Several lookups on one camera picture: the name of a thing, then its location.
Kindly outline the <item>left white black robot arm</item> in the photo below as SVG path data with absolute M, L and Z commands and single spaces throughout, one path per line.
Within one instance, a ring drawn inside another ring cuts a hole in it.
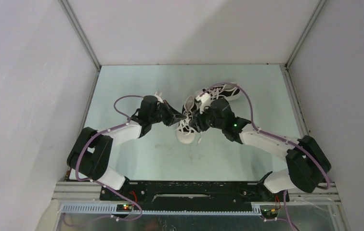
M 97 131 L 83 128 L 67 158 L 67 165 L 75 171 L 77 181 L 91 181 L 111 188 L 118 200 L 129 197 L 127 177 L 109 166 L 111 149 L 146 135 L 153 124 L 172 126 L 186 116 L 157 95 L 142 97 L 139 108 L 123 124 Z

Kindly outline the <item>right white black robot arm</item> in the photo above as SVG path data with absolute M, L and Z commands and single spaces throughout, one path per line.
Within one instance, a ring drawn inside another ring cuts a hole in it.
M 286 163 L 286 169 L 267 173 L 262 178 L 258 195 L 263 201 L 270 201 L 277 193 L 294 188 L 312 193 L 323 180 L 330 183 L 331 164 L 313 137 L 305 135 L 297 139 L 266 132 L 250 120 L 235 116 L 226 99 L 196 98 L 195 101 L 199 110 L 189 125 L 196 131 L 219 129 L 229 141 L 259 148 Z

